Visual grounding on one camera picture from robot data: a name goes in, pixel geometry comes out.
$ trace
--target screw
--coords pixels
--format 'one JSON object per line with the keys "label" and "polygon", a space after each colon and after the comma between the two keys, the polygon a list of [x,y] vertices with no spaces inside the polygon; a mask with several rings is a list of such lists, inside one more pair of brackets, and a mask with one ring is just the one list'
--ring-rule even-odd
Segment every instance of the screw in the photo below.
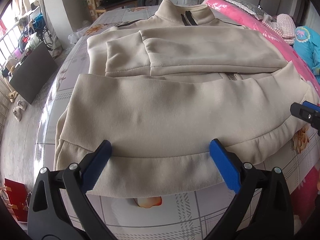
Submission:
{"label": "screw", "polygon": [[244,166],[244,168],[247,169],[247,170],[252,169],[252,164],[251,164],[251,163],[244,163],[243,166]]}
{"label": "screw", "polygon": [[77,163],[71,163],[70,166],[69,166],[69,169],[70,170],[75,170],[77,167],[78,167]]}
{"label": "screw", "polygon": [[40,173],[41,173],[41,174],[44,174],[44,173],[46,173],[46,172],[47,172],[47,168],[46,168],[46,167],[41,168],[41,170],[40,170]]}
{"label": "screw", "polygon": [[281,169],[278,167],[275,167],[275,173],[281,173]]}

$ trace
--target black trim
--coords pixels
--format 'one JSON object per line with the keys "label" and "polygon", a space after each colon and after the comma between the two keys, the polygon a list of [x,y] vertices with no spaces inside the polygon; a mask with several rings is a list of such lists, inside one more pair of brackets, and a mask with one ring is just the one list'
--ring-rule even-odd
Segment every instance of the black trim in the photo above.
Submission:
{"label": "black trim", "polygon": [[146,20],[146,19],[139,19],[139,20],[135,20],[135,21],[132,21],[132,22],[129,22],[129,23],[125,23],[125,24],[118,25],[118,26],[116,26],[116,27],[125,27],[125,26],[129,26],[129,25],[134,24],[134,23],[136,23],[136,22],[138,22],[138,21],[141,21],[141,20]]}
{"label": "black trim", "polygon": [[185,25],[185,26],[189,26],[189,24],[188,24],[188,22],[187,22],[187,20],[185,19],[185,17],[184,17],[183,14],[181,14],[181,18],[182,18],[182,21],[183,21],[184,25]]}
{"label": "black trim", "polygon": [[243,26],[243,25],[239,25],[239,24],[235,24],[235,23],[227,23],[227,24],[232,24],[232,25],[235,25],[235,26]]}
{"label": "black trim", "polygon": [[188,21],[191,23],[192,26],[198,26],[197,23],[195,22],[195,20],[193,19],[190,11],[186,11],[185,14],[186,14]]}

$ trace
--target zipper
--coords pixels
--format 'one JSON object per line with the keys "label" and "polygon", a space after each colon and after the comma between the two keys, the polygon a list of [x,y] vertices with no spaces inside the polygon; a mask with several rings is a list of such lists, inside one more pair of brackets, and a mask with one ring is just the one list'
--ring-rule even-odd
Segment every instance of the zipper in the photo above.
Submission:
{"label": "zipper", "polygon": [[237,78],[234,74],[226,73],[226,75],[230,80],[237,80]]}
{"label": "zipper", "polygon": [[198,26],[190,11],[186,11],[185,14],[181,14],[181,18],[185,26]]}
{"label": "zipper", "polygon": [[187,20],[187,17],[185,14],[181,14],[181,18],[185,26],[191,26],[191,23]]}

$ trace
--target blue gripper pad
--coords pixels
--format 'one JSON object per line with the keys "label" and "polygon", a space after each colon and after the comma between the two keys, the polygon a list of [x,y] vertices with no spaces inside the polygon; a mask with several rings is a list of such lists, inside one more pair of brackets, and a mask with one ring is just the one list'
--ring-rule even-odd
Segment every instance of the blue gripper pad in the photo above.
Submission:
{"label": "blue gripper pad", "polygon": [[94,185],[96,185],[101,172],[103,171],[104,167],[111,157],[111,143],[107,140],[104,140],[97,150],[97,154],[91,160],[90,165],[87,166],[84,173],[82,174],[81,191],[83,193],[86,193],[88,190],[92,190]]}
{"label": "blue gripper pad", "polygon": [[310,102],[308,102],[308,101],[304,101],[304,102],[302,103],[302,105],[303,105],[303,106],[306,106],[306,107],[309,107],[309,108],[311,108],[311,109],[313,109],[313,110],[315,110],[315,111],[320,112],[320,107],[319,107],[319,106],[316,106],[316,105],[314,105],[314,104],[312,104],[312,103],[310,103]]}
{"label": "blue gripper pad", "polygon": [[223,149],[218,142],[212,140],[209,151],[210,156],[220,171],[227,187],[237,194],[241,188],[240,174],[233,163],[228,159],[228,156],[225,154],[225,149]]}

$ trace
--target bedsheet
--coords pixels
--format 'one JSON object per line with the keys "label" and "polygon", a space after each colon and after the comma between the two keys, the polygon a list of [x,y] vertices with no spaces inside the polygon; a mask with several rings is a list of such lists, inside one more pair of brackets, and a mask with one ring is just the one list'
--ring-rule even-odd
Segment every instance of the bedsheet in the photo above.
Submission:
{"label": "bedsheet", "polygon": [[[113,10],[101,15],[74,46],[50,89],[40,120],[34,155],[34,178],[40,168],[53,170],[55,132],[58,118],[66,109],[77,77],[89,70],[86,40],[111,26],[136,19],[147,19],[158,6]],[[235,23],[214,11],[217,18]],[[294,138],[276,154],[258,164],[258,169],[271,170],[278,166],[283,170],[290,192],[299,185],[319,159],[320,139],[309,125],[299,130]],[[246,227],[257,206],[261,190],[256,190],[240,228]],[[74,226],[82,229],[65,190],[63,200]],[[118,239],[204,239],[217,224],[234,197],[225,183],[188,192],[161,197],[155,206],[138,207],[134,199],[119,199],[87,195],[98,215]]]}

